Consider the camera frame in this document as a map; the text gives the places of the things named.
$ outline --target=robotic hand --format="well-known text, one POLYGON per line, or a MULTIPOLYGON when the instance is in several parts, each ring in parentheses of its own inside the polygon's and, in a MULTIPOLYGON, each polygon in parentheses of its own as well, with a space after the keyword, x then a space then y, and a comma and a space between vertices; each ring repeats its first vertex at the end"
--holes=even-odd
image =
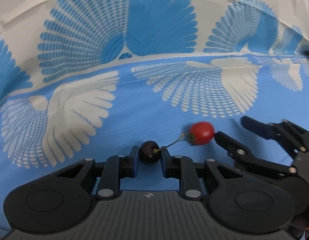
POLYGON ((86 158, 7 196, 3 209, 13 231, 6 239, 300 238, 303 232, 290 223, 296 217, 309 221, 309 132, 286 120, 268 125, 245 116, 241 122, 276 140, 294 159, 292 166, 258 159, 218 132, 215 141, 235 160, 234 168, 214 159, 194 163, 163 148, 163 176, 178 179, 179 191, 121 191, 120 179, 137 174, 137 146, 129 156, 103 163, 86 158))

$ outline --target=cherry tomato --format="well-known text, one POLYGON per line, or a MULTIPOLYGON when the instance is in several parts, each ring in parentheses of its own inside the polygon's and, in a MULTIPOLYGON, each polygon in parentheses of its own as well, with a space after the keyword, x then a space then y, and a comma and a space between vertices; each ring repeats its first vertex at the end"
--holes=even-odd
POLYGON ((214 136, 213 125, 209 122, 194 123, 189 129, 189 136, 193 144, 207 144, 214 136))

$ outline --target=metal pin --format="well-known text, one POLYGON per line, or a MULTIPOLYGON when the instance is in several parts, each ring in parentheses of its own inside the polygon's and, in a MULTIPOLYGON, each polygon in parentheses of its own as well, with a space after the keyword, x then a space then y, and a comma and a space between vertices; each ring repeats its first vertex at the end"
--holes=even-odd
POLYGON ((196 189, 189 189, 186 191, 186 196, 190 198, 197 198, 201 196, 201 192, 196 189))
POLYGON ((98 195, 100 197, 111 197, 113 195, 113 190, 109 188, 103 188, 98 191, 98 195))
POLYGON ((244 150, 242 150, 242 149, 238 149, 237 153, 239 153, 240 155, 245 155, 246 154, 246 152, 244 150))
POLYGON ((290 173, 297 173, 297 169, 295 167, 290 167, 289 172, 290 173))

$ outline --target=backdrop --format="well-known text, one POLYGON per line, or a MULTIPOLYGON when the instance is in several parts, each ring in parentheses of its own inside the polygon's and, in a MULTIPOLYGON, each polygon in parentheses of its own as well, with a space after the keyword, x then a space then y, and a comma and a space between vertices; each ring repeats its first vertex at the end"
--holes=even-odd
MULTIPOLYGON (((211 122, 263 159, 249 115, 309 130, 309 0, 0 0, 0 235, 14 188, 83 158, 176 140, 211 122)), ((211 142, 171 155, 232 164, 211 142)), ((123 189, 178 189, 140 164, 123 189)))

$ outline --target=grey surface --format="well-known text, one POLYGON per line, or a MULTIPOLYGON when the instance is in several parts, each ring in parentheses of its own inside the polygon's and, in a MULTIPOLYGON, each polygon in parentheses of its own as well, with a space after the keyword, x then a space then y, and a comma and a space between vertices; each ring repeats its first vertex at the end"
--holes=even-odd
POLYGON ((200 202, 184 200, 176 191, 123 191, 100 201, 81 224, 51 235, 13 231, 6 240, 293 240, 284 231, 243 235, 214 221, 200 202))

